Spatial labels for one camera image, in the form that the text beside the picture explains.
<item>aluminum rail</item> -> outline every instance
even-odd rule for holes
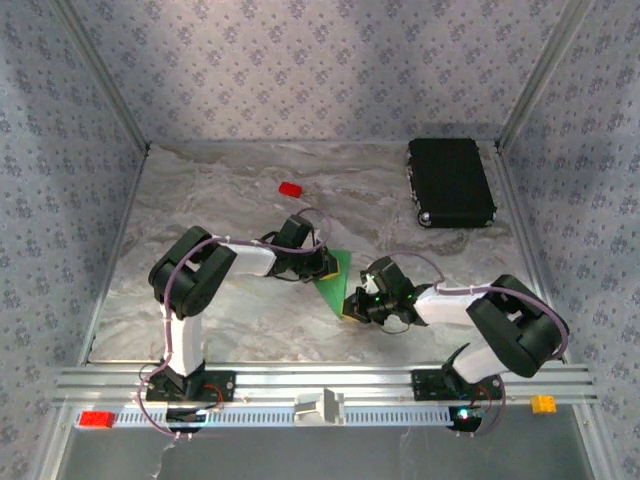
[[[60,406],[125,406],[134,400],[144,364],[106,364],[62,371],[54,404]],[[415,402],[411,371],[440,364],[366,366],[338,364],[218,364],[207,370],[236,372],[235,406],[282,407],[302,394],[329,388],[344,395],[346,406],[464,405],[466,401]],[[597,395],[583,364],[547,362],[533,378],[503,375],[508,405],[528,404],[532,396],[552,395],[559,405],[590,404]],[[149,406],[162,405],[149,402]]]

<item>patterned wallpaper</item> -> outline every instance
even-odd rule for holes
[[[640,479],[640,4],[596,2],[508,152],[538,255]]]
[[[26,478],[141,156],[48,4],[0,2],[0,478]]]
[[[494,139],[566,0],[71,0],[151,141]]]

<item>yellow block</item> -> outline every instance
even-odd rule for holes
[[[550,395],[531,397],[531,409],[533,413],[556,413],[556,401]]]

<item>gray marble surface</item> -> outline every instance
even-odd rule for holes
[[[405,175],[406,144],[236,143],[152,146],[140,179],[113,279],[98,317],[91,361],[157,360],[162,320],[147,275],[192,225],[252,239],[279,229],[306,206],[332,219],[330,247],[353,252],[348,292],[359,270],[395,250],[433,258],[449,285],[480,284],[502,273],[523,281],[524,263],[500,189],[493,146],[481,154],[495,224],[479,230],[425,230],[417,225]],[[300,199],[278,193],[281,181],[302,185]],[[310,214],[320,235],[326,228]],[[398,258],[414,283],[434,272]],[[401,329],[392,319],[389,330]],[[386,335],[374,325],[338,319],[311,284],[227,277],[203,320],[205,359],[242,361],[441,361],[473,332],[443,325]]]

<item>red block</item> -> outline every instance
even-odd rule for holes
[[[283,195],[288,195],[295,198],[300,198],[300,195],[302,195],[302,187],[300,185],[296,185],[295,183],[282,182],[278,191]]]
[[[86,428],[111,428],[116,414],[112,412],[85,411],[80,415],[78,425]]]

